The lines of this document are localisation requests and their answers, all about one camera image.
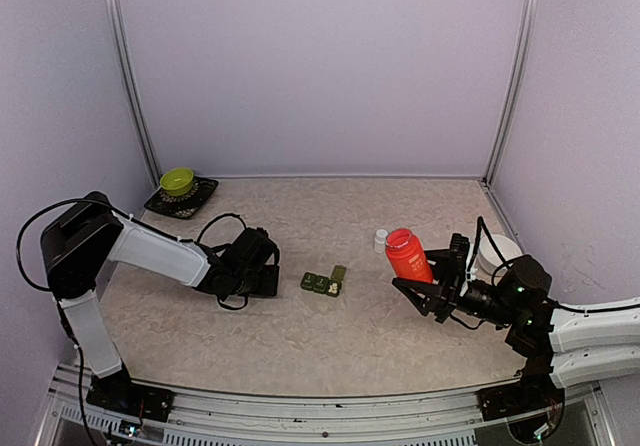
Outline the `red pill bottle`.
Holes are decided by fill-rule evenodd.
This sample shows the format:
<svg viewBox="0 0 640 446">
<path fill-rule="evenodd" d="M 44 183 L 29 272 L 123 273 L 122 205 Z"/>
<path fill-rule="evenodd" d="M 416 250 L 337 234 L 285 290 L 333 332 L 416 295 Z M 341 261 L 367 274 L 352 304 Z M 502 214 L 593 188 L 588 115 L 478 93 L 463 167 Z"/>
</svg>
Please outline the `red pill bottle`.
<svg viewBox="0 0 640 446">
<path fill-rule="evenodd" d="M 433 282 L 433 273 L 418 237 L 408 228 L 398 228 L 389 233 L 385 244 L 386 256 L 402 279 Z"/>
</svg>

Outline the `green pill organizer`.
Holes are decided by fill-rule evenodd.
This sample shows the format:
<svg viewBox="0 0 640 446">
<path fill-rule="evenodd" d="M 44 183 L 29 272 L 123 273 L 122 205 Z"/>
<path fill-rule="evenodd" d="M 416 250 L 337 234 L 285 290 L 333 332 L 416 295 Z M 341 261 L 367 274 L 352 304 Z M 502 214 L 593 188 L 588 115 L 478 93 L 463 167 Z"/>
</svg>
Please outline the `green pill organizer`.
<svg viewBox="0 0 640 446">
<path fill-rule="evenodd" d="M 317 294 L 326 295 L 336 298 L 342 291 L 343 281 L 345 279 L 347 268 L 343 265 L 335 265 L 332 273 L 329 276 L 319 275 L 311 272 L 305 272 L 301 281 L 300 287 L 306 291 L 312 291 Z M 327 294 L 327 290 L 331 283 L 340 284 L 340 292 L 337 296 Z"/>
</svg>

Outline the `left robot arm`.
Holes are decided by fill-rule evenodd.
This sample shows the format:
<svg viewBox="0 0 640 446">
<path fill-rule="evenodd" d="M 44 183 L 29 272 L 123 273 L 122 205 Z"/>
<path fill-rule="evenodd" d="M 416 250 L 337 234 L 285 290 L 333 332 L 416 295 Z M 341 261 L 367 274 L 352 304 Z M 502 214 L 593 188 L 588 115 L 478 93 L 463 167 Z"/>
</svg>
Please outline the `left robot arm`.
<svg viewBox="0 0 640 446">
<path fill-rule="evenodd" d="M 245 226 L 231 243 L 207 246 L 145 224 L 94 191 L 62 201 L 65 212 L 40 236 L 46 283 L 63 326 L 102 396 L 121 411 L 140 400 L 123 359 L 105 326 L 95 289 L 107 262 L 123 263 L 169 278 L 195 291 L 227 299 L 274 298 L 280 251 L 262 228 Z"/>
</svg>

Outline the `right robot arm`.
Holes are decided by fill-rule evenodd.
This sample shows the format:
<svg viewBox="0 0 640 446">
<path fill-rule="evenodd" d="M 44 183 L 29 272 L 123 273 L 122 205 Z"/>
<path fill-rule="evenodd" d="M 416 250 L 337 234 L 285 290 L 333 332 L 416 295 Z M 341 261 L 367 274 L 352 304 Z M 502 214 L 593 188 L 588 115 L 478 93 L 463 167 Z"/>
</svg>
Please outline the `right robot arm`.
<svg viewBox="0 0 640 446">
<path fill-rule="evenodd" d="M 393 286 L 438 323 L 464 313 L 506 330 L 506 344 L 526 360 L 511 389 L 518 408 L 535 408 L 551 384 L 566 389 L 638 373 L 638 299 L 564 305 L 549 297 L 551 277 L 529 255 L 503 263 L 505 274 L 489 282 L 473 276 L 460 249 L 434 255 L 434 282 L 396 277 Z"/>
</svg>

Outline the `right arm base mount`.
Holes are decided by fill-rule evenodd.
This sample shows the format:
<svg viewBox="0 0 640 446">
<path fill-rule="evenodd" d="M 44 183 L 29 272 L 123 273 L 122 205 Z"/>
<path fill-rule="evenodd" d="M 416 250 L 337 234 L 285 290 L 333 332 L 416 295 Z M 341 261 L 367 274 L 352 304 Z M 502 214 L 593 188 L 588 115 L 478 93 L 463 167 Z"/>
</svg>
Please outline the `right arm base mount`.
<svg viewBox="0 0 640 446">
<path fill-rule="evenodd" d="M 477 393 L 485 422 L 517 416 L 560 404 L 565 391 L 554 385 L 510 383 L 482 388 Z"/>
</svg>

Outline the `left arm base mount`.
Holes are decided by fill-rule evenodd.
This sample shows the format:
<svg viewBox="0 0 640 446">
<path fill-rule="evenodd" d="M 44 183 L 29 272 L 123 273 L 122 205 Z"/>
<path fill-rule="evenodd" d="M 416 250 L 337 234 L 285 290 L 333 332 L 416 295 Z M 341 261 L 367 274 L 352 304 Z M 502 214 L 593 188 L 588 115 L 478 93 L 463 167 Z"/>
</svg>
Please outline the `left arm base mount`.
<svg viewBox="0 0 640 446">
<path fill-rule="evenodd" d="M 107 389 L 94 385 L 86 395 L 91 406 L 161 423 L 168 421 L 173 399 L 174 393 L 168 389 L 137 383 Z"/>
</svg>

